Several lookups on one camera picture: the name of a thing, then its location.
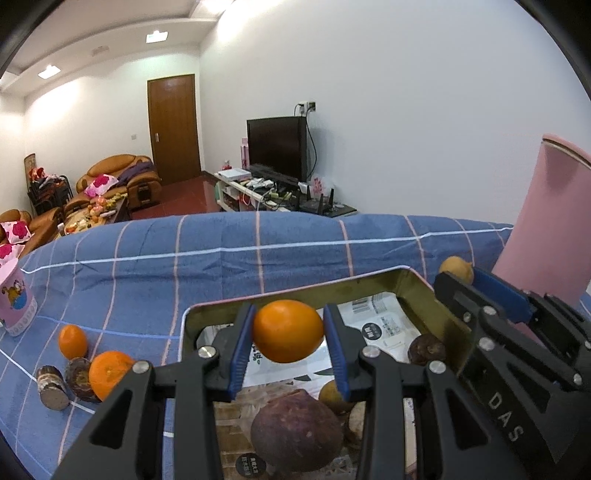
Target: pink cup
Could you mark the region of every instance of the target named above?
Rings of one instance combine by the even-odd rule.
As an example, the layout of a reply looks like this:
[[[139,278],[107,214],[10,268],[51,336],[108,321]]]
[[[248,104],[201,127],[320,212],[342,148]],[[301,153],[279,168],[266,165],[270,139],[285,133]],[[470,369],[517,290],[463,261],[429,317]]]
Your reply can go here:
[[[25,278],[15,258],[0,267],[0,323],[16,337],[31,324],[37,301],[25,286]]]

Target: clothes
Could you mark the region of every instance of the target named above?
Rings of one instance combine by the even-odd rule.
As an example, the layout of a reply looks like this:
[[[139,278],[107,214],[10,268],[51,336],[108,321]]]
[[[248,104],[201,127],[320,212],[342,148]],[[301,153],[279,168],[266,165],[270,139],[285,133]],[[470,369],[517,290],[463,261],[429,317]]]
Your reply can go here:
[[[116,187],[125,187],[128,182],[134,178],[136,175],[140,173],[144,173],[147,171],[154,171],[154,165],[152,162],[142,161],[137,162],[135,165],[126,168],[121,175],[119,175],[119,182]]]

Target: brown round fruit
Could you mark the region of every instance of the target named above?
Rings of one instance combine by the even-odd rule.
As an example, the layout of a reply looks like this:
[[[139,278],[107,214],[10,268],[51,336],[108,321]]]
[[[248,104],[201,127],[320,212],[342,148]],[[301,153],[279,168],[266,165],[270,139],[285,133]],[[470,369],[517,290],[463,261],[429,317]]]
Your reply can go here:
[[[416,337],[408,347],[408,359],[414,365],[425,366],[429,362],[446,360],[445,345],[432,333]]]
[[[335,380],[331,380],[324,387],[322,387],[322,390],[320,390],[320,395],[318,396],[318,400],[331,409],[335,415],[341,415],[342,413],[351,411],[351,409],[355,406],[355,403],[350,403],[343,400],[343,396],[336,388]]]
[[[339,419],[307,391],[271,400],[251,427],[256,453],[279,470],[313,472],[340,452],[343,432]]]
[[[460,257],[448,257],[439,267],[439,273],[449,272],[460,280],[472,285],[474,281],[474,270],[472,264]]]

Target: bed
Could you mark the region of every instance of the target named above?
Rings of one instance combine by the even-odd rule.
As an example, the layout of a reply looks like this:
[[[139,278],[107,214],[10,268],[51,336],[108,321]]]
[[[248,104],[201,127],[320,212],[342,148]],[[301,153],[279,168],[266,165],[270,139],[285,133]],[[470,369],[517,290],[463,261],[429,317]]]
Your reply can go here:
[[[37,299],[29,329],[0,333],[0,430],[33,478],[47,480],[96,405],[47,410],[34,374],[63,369],[62,325],[87,334],[89,355],[122,350],[155,365],[179,356],[183,312],[198,303],[334,281],[396,266],[432,283],[458,255],[491,270],[512,226],[425,216],[221,213],[137,220],[60,238],[20,262]],[[585,295],[578,305],[591,307]],[[167,415],[164,477],[171,478]]]

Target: dried fruit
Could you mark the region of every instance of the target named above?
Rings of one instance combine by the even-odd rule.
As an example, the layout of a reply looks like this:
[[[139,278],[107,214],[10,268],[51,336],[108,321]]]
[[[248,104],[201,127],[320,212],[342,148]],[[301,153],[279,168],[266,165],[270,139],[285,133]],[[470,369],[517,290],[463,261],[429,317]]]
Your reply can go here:
[[[427,365],[434,360],[444,362],[445,345],[432,333],[419,335],[408,347],[408,359],[414,365]]]

